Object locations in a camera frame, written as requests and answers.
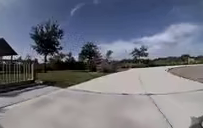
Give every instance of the fence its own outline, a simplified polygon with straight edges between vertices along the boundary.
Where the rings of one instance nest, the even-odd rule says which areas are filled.
[[[32,61],[0,59],[0,85],[33,79],[34,64]]]

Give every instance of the sky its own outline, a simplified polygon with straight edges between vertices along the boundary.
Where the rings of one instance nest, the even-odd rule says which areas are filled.
[[[0,0],[0,37],[23,57],[39,57],[29,33],[48,19],[59,22],[63,52],[75,57],[88,41],[115,59],[141,45],[150,58],[203,55],[203,0]]]

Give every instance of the sidewalk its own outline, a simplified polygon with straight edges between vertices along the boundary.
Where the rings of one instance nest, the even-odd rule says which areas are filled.
[[[203,84],[168,73],[170,67],[131,69],[78,84],[69,89],[127,94],[168,94],[203,89]]]
[[[41,96],[12,106],[0,116],[0,124],[4,128],[188,128],[191,116],[203,114],[203,84],[174,76],[165,71],[168,68],[131,69]]]

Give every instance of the green tree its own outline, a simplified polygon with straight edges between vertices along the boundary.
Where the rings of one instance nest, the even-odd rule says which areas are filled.
[[[32,27],[30,37],[34,40],[32,48],[44,56],[44,72],[46,72],[47,56],[54,55],[62,49],[60,41],[64,35],[57,21],[48,20]]]
[[[107,60],[107,61],[110,61],[112,54],[113,54],[113,51],[112,51],[112,50],[108,50],[108,51],[106,52],[106,60]]]
[[[66,60],[65,62],[67,63],[75,63],[75,58],[72,56],[72,53],[69,52],[67,55],[66,55]]]
[[[183,55],[181,55],[180,58],[185,64],[188,64],[188,59],[190,58],[190,55],[189,54],[183,54]]]
[[[132,55],[132,57],[134,58],[134,60],[139,60],[141,59],[141,57],[147,57],[148,56],[148,48],[145,46],[141,46],[139,49],[138,48],[134,48],[133,51],[130,53]]]
[[[87,42],[79,53],[79,60],[86,62],[90,71],[96,70],[96,62],[101,58],[98,47],[92,42]]]

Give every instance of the building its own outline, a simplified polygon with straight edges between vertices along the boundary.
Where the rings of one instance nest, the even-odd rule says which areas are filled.
[[[0,58],[18,55],[4,38],[0,38]]]

